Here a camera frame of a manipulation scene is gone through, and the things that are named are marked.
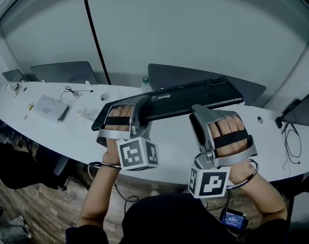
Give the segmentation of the small white tan holder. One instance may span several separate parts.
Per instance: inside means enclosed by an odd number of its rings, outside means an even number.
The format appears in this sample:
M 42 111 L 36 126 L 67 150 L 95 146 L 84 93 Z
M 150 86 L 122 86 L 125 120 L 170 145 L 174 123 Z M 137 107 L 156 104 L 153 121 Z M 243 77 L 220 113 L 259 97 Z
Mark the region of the small white tan holder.
M 7 84 L 4 84 L 3 87 L 2 87 L 2 90 L 7 91 L 8 93 L 10 93 L 14 97 L 16 97 L 18 95 L 17 89 L 10 82 L 7 83 Z

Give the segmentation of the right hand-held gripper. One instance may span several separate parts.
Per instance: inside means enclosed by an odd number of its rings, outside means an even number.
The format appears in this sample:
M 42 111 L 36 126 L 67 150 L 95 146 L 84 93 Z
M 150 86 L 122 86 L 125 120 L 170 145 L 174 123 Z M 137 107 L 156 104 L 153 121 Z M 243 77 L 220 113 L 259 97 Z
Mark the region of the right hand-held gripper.
M 241 163 L 258 154 L 253 137 L 247 132 L 241 117 L 234 111 L 211 110 L 198 104 L 193 105 L 191 110 L 189 118 L 201 153 L 195 157 L 191 166 L 188 190 L 194 198 L 223 197 L 231 170 L 227 166 Z M 209 126 L 214 124 L 218 128 L 218 121 L 222 119 L 234 121 L 241 125 L 241 128 L 228 134 L 220 132 L 220 135 L 215 137 L 213 129 Z M 242 141 L 246 142 L 244 150 L 224 157 L 219 155 L 219 149 Z

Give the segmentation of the clear plastic cup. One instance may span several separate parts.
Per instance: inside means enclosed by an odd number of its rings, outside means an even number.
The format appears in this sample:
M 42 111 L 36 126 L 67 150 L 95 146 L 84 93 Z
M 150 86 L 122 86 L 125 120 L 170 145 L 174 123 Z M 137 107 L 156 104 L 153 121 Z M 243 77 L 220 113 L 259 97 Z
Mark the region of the clear plastic cup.
M 112 102 L 117 100 L 117 95 L 120 91 L 118 86 L 110 85 L 106 88 L 106 91 L 103 93 L 106 95 L 106 100 L 102 101 L 104 103 Z

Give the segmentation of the small blue screen device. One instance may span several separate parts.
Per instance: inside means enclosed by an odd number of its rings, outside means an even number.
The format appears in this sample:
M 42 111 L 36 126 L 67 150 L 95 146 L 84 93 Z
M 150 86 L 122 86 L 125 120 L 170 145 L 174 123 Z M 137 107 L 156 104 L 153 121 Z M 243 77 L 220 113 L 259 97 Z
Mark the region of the small blue screen device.
M 232 209 L 223 209 L 220 222 L 232 233 L 243 234 L 246 231 L 248 220 L 246 214 Z

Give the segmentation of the person's left forearm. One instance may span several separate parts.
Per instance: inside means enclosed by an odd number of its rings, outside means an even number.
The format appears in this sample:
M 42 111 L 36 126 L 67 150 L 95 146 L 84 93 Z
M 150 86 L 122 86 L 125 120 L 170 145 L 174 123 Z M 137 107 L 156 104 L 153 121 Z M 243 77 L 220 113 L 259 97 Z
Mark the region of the person's left forearm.
M 99 168 L 82 204 L 77 227 L 94 225 L 103 228 L 112 187 L 118 174 L 117 168 L 108 166 Z

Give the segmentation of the white flat box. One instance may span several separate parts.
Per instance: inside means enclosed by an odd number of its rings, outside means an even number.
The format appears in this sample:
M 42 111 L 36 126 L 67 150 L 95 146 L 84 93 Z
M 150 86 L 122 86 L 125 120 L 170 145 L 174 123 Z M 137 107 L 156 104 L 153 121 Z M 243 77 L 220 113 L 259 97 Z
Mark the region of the white flat box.
M 53 98 L 42 96 L 33 108 L 37 116 L 54 123 L 64 121 L 70 107 L 69 105 Z

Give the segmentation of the black office chair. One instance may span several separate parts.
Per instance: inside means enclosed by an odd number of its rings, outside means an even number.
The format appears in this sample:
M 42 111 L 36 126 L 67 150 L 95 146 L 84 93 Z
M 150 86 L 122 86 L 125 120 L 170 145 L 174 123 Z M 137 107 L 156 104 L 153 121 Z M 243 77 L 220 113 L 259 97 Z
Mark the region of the black office chair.
M 304 175 L 298 175 L 276 183 L 276 188 L 286 198 L 291 199 L 301 193 L 309 193 L 309 176 L 304 178 Z
M 35 184 L 57 190 L 76 174 L 77 161 L 40 146 L 35 156 L 0 142 L 0 179 L 10 189 Z

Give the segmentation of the person's right forearm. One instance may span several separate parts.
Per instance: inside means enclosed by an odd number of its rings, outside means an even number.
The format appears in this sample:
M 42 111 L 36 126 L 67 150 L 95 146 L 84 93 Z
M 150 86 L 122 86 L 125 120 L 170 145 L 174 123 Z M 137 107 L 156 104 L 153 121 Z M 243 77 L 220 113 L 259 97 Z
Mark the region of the person's right forearm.
M 287 219 L 287 207 L 281 194 L 258 173 L 240 188 L 251 198 L 262 215 L 261 224 Z

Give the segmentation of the person's black shirt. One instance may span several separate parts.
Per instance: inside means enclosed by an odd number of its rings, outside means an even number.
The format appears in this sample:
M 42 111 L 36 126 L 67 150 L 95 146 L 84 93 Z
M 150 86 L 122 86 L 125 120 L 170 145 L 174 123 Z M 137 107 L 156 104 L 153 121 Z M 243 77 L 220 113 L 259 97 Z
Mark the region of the person's black shirt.
M 236 237 L 189 194 L 164 194 L 134 203 L 122 221 L 119 244 L 238 244 Z M 288 244 L 287 222 L 269 221 L 251 231 L 244 243 Z M 93 225 L 66 230 L 66 244 L 109 244 Z

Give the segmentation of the person's left hand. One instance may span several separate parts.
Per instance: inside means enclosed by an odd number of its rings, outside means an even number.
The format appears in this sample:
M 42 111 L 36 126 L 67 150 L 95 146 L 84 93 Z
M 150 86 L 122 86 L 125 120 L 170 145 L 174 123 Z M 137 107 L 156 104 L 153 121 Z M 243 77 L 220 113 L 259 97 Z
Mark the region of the person's left hand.
M 130 117 L 133 110 L 132 105 L 121 105 L 112 109 L 109 117 Z M 129 126 L 124 125 L 106 125 L 106 130 L 128 131 Z M 103 155 L 103 162 L 112 165 L 120 165 L 119 154 L 117 150 L 116 139 L 107 138 L 107 151 Z

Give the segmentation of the black keyboard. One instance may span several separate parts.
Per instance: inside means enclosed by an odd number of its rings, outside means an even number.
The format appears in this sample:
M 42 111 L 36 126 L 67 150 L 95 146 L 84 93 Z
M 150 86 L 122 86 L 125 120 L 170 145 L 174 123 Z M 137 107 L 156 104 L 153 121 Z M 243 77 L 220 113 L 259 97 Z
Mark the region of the black keyboard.
M 150 97 L 143 108 L 145 121 L 190 114 L 191 107 L 196 104 L 214 109 L 244 101 L 243 95 L 225 76 L 158 89 L 114 102 L 131 102 L 137 96 Z M 91 129 L 96 131 L 96 120 Z

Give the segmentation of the person's right hand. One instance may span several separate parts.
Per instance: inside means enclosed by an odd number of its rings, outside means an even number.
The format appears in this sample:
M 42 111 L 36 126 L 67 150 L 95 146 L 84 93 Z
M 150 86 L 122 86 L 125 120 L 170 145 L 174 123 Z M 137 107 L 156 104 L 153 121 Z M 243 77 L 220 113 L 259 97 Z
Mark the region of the person's right hand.
M 243 122 L 238 116 L 220 119 L 216 123 L 209 124 L 213 138 L 218 138 L 232 132 L 242 131 L 245 129 Z M 247 139 L 220 147 L 216 149 L 219 158 L 232 156 L 243 152 L 248 148 Z M 237 163 L 231 166 L 229 180 L 237 185 L 254 173 L 255 169 L 249 160 Z

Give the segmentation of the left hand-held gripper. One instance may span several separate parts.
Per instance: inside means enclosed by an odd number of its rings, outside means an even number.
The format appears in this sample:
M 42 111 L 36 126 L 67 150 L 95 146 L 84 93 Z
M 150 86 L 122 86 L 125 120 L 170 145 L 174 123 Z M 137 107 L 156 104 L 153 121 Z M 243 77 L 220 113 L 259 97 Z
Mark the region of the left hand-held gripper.
M 152 122 L 143 117 L 149 98 L 137 96 L 131 102 L 107 103 L 96 118 L 97 142 L 106 147 L 106 138 L 117 140 L 122 170 L 141 171 L 159 166 L 158 146 L 150 140 Z M 130 107 L 129 116 L 109 116 L 112 110 L 126 106 Z

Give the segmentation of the small grey desk divider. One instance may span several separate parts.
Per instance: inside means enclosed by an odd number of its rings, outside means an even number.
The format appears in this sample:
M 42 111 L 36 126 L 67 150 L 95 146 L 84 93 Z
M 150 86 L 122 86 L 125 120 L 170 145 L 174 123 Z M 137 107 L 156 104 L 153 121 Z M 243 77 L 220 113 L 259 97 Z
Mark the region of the small grey desk divider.
M 2 75 L 9 82 L 38 82 L 34 74 L 24 74 L 19 69 L 2 72 Z

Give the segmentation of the black flat monitor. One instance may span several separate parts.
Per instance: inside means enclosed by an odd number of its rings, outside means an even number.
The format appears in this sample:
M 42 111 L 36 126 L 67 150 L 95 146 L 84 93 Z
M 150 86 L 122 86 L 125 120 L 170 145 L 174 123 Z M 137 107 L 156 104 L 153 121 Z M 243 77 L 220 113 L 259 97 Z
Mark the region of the black flat monitor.
M 302 100 L 295 100 L 281 116 L 286 123 L 309 126 L 309 95 Z

